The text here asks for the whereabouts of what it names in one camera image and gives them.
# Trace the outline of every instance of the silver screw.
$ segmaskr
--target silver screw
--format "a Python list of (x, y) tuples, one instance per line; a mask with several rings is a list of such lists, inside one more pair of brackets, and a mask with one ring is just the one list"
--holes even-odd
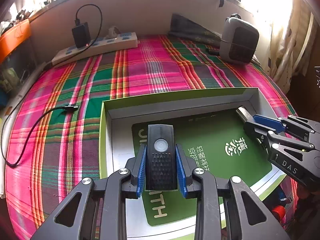
[(121, 168), (121, 169), (119, 169), (119, 173), (120, 173), (121, 175), (128, 174), (128, 172), (129, 172), (129, 170), (128, 170), (127, 168)]
[(233, 176), (233, 177), (231, 178), (231, 180), (232, 180), (234, 183), (240, 183), (240, 182), (241, 182), (241, 178), (238, 177), (238, 176)]
[(199, 175), (204, 174), (204, 169), (202, 169), (202, 168), (195, 168), (195, 174), (199, 174)]
[(84, 179), (82, 179), (82, 184), (84, 184), (84, 185), (88, 185), (88, 184), (90, 184), (90, 183), (91, 183), (91, 181), (92, 181), (92, 179), (91, 179), (91, 178), (84, 178)]

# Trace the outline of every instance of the plaid tablecloth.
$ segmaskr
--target plaid tablecloth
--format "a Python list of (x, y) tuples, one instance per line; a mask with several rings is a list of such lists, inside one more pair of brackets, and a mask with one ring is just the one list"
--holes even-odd
[[(56, 110), (32, 133), (20, 165), (6, 168), (6, 196), (13, 228), (29, 239), (52, 210), (84, 177), (99, 178), (98, 144), (101, 102), (128, 96), (205, 88), (259, 87), (280, 117), (295, 114), (285, 95), (253, 64), (236, 66), (207, 53), (207, 46), (161, 36), (139, 38), (135, 49), (110, 52), (49, 70), (26, 97), (13, 126), (8, 160), (18, 158), (27, 134), (47, 110)], [(297, 203), (296, 183), (282, 188)]]

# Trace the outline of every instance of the green printed panel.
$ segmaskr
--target green printed panel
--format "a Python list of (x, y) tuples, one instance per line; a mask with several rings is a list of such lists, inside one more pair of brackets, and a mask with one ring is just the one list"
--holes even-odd
[[(148, 124), (171, 124), (175, 142), (199, 167), (225, 179), (240, 176), (249, 186), (263, 178), (272, 166), (256, 140), (244, 133), (235, 109), (132, 125), (135, 154), (147, 143)], [(196, 200), (179, 191), (142, 193), (148, 223), (166, 224), (196, 215)]]

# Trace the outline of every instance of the black power adapter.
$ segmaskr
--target black power adapter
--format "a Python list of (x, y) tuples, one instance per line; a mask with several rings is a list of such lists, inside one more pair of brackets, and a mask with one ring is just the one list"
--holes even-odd
[(79, 49), (84, 46), (88, 46), (91, 41), (88, 23), (85, 22), (80, 24), (79, 19), (76, 19), (75, 23), (76, 26), (72, 28), (72, 34), (76, 47)]

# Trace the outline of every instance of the white power strip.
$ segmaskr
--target white power strip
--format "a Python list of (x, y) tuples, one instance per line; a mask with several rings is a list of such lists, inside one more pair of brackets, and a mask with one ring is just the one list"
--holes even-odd
[(57, 55), (52, 59), (52, 64), (61, 66), (76, 60), (80, 60), (86, 57), (91, 57), (94, 55), (99, 55), (102, 53), (121, 50), (121, 49), (131, 49), (138, 46), (138, 40), (136, 33), (121, 33), (118, 34), (116, 38), (109, 39), (107, 37), (98, 38), (97, 41), (85, 52), (80, 53), (77, 56), (72, 57), (72, 55), (84, 50), (86, 47), (77, 49), (76, 46), (72, 46), (63, 50), (60, 50)]

